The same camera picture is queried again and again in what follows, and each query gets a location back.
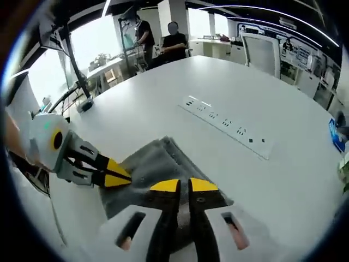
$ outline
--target black cable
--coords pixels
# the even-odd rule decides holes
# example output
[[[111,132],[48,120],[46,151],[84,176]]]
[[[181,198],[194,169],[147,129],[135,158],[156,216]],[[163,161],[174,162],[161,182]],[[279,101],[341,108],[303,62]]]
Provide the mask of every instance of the black cable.
[[[51,198],[49,181],[50,181],[50,175],[47,174],[47,175],[45,175],[45,187],[46,187],[47,194],[48,194],[49,198]]]
[[[32,186],[35,187],[38,191],[44,193],[45,195],[50,196],[48,192],[45,192],[44,190],[42,190],[42,189],[41,189],[40,187],[38,187],[32,180],[30,180],[29,178],[27,178],[27,179],[28,179],[29,183],[32,184]]]
[[[62,109],[61,109],[61,114],[63,115],[63,110],[64,110],[64,101],[65,101],[65,98],[63,99],[62,101]]]
[[[74,72],[76,74],[77,80],[79,82],[80,88],[82,88],[83,92],[85,93],[85,96],[87,98],[89,98],[91,95],[89,94],[89,92],[87,91],[86,88],[86,83],[85,83],[85,79],[82,78],[79,68],[77,67],[76,61],[75,61],[75,57],[74,57],[74,53],[73,53],[73,49],[71,47],[71,42],[70,42],[70,32],[69,32],[69,27],[68,27],[68,23],[66,23],[63,27],[63,33],[67,36],[65,41],[67,42],[67,48],[68,48],[68,53],[70,54],[70,61],[71,64],[73,66]]]
[[[68,117],[70,117],[70,101],[69,101],[69,97],[70,96],[68,96]]]

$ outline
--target gray towel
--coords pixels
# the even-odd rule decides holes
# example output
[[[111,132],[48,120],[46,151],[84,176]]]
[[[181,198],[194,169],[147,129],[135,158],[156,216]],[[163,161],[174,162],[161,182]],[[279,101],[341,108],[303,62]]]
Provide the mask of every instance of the gray towel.
[[[132,176],[132,183],[117,189],[100,189],[103,207],[110,219],[127,206],[140,205],[150,187],[160,181],[178,178],[181,193],[178,212],[178,229],[173,252],[192,242],[188,204],[188,179],[196,177],[211,180],[179,149],[172,138],[154,140],[121,163]],[[224,194],[228,205],[233,201]]]

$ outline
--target man in black shirt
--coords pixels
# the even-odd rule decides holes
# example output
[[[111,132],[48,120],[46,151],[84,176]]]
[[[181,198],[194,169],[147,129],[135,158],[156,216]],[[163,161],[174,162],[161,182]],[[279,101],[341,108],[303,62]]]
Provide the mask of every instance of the man in black shirt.
[[[149,65],[153,58],[153,46],[155,45],[153,32],[150,24],[145,20],[141,20],[138,15],[137,23],[139,23],[136,31],[137,45],[144,45],[144,57]]]
[[[293,51],[293,46],[291,44],[290,38],[287,38],[286,41],[284,42],[284,44],[282,45],[282,52],[285,53],[286,50]]]
[[[163,53],[153,59],[148,69],[185,58],[187,44],[185,35],[178,32],[178,24],[176,22],[169,23],[167,28],[170,35],[164,38]]]

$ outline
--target electrical outlet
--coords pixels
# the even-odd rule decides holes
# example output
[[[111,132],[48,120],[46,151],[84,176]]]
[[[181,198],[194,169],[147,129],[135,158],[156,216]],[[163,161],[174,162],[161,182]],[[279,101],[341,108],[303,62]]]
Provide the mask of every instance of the electrical outlet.
[[[236,133],[240,136],[243,136],[244,134],[246,134],[246,128],[239,127],[238,130],[236,130]]]
[[[269,159],[274,143],[265,136],[256,135],[258,132],[247,130],[245,125],[235,120],[234,117],[223,117],[221,113],[214,111],[210,104],[191,96],[185,98],[179,106],[237,140],[264,159]]]

